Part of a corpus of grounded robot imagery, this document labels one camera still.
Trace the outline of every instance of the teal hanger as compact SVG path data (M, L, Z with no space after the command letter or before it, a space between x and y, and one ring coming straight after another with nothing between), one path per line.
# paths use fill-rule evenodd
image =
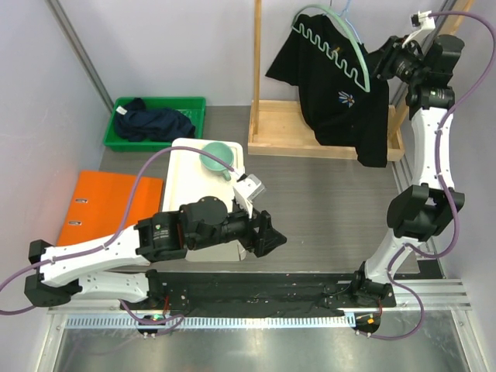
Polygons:
M344 58L339 59L339 54L335 50L331 50L331 47L327 42L321 43L321 39L319 35L313 36L313 32L311 29L305 29L305 26L300 23L299 27L295 27L296 20L298 16L300 15L301 12L308 8L317 8L321 9L325 13L327 13L329 16L331 16L333 19L335 19L341 28L343 29L344 33L348 37L348 39L351 42L351 45L353 46L353 49L355 50L355 54L357 55L356 57L358 58L358 61L360 62L360 66L362 67L362 72L363 72L363 84L361 84L358 81L358 70L354 67L351 69L351 71L348 71L348 61L345 60ZM307 5L304 8L301 8L298 10L296 15L293 18L293 23L292 23L292 29L296 31L297 33L300 33L304 38L308 39L312 44L316 45L325 55L330 59L333 60L336 66L340 69L343 70L344 74L355 81L355 85L357 85L359 88L363 89L366 93L370 92L370 77L369 77L369 70L367 68L367 64L365 63L365 58L363 57L363 53L360 49L360 46L358 45L357 38L353 34L353 31L350 29L350 27L339 17L339 14L334 12L330 7L321 5L321 4L313 4L313 5Z

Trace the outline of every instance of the wooden clothes rack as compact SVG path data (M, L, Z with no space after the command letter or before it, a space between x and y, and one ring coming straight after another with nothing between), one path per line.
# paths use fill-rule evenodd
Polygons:
M457 0L453 10L468 11L474 0ZM453 35L463 20L449 17L439 33ZM321 146L313 130L305 123L297 101L260 100L260 55L262 37L262 0L255 0L255 77L253 104L250 113L248 153L286 157L322 157L329 159L357 158L355 147ZM405 154L401 138L401 124L408 113L405 97L398 107L389 106L387 124L387 159L398 161Z

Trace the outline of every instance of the black cloth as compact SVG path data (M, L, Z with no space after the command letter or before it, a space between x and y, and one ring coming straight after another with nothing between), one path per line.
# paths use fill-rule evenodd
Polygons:
M177 138L194 138L191 120L172 108L146 109L141 98L134 98L123 106L125 115L115 114L114 130L130 142L150 139L154 142L172 142Z
M295 28L300 23L313 35L320 36L320 45L327 42L330 50L336 50L339 61L345 58L348 71L355 67L359 72L358 81L364 86L362 69L351 42L326 15L300 15ZM360 48L371 71L379 55L368 53L363 45ZM362 165L386 166L389 105L386 81L371 77L370 92L366 93L325 52L294 30L266 76L298 86L301 112L321 145L354 146Z

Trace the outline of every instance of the clothes hanger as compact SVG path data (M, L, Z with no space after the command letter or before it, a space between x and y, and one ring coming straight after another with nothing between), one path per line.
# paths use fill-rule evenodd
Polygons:
M358 36L357 29L355 29L355 27L352 25L352 23L348 20L348 12L350 11L350 5L351 5L351 0L348 0L346 2L344 9L339 14L339 16L340 17L344 16L344 22L346 22L348 24L348 26L351 27L353 33L355 34L356 40L358 41L358 43L361 44L362 40L360 40L360 37Z
M363 84L361 84L358 81L358 70L354 67L351 69L351 71L348 71L348 61L344 58L339 59L339 54L335 50L331 50L331 47L327 42L321 43L321 39L319 35L313 36L313 32L311 29L305 29L305 26L300 23L298 28L295 27L295 23L298 19L298 16L300 15L301 12L308 8L317 8L322 11L324 11L326 14L331 16L333 19L335 19L338 24L341 26L343 29L344 33L348 37L348 40L350 40L351 45L355 51L355 54L357 55L356 57L358 58L358 61L360 62L360 66L362 67L362 72L363 72ZM365 58L363 57L362 50L360 49L360 46L358 45L358 40L356 36L353 34L353 31L348 24L345 23L341 19L338 13L334 12L330 7L322 4L312 4L312 5L306 5L305 7L301 8L300 10L297 11L296 15L293 18L293 23L292 23L292 29L296 31L297 33L300 33L304 38L309 40L312 44L316 45L325 55L330 59L333 60L335 65L340 69L343 70L344 74L350 78L353 79L355 82L355 85L358 86L359 88L363 89L366 93L370 92L370 77L369 77L369 70L367 68L367 64L365 63Z

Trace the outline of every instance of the wooden pole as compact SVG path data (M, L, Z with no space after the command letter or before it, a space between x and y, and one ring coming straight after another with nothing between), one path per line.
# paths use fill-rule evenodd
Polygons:
M254 94L253 94L253 134L258 133L260 104L260 43L262 37L262 0L255 0L255 58L254 58Z
M474 4L474 1L475 0L458 0L453 6L452 10L468 12L472 7L472 5ZM457 17L451 15L447 17L443 26L439 30L439 35L442 34L454 35L456 31L458 31L458 29L460 28L460 25L464 18L466 17L463 17L462 15L459 15ZM406 115L408 114L408 106L406 105L405 97L406 97L406 92L403 95L403 98L401 99L400 103L396 107L396 115L389 122L387 128L388 130L387 136L389 140L392 140L396 136L396 132L400 130L401 124L404 122L404 120L406 119Z

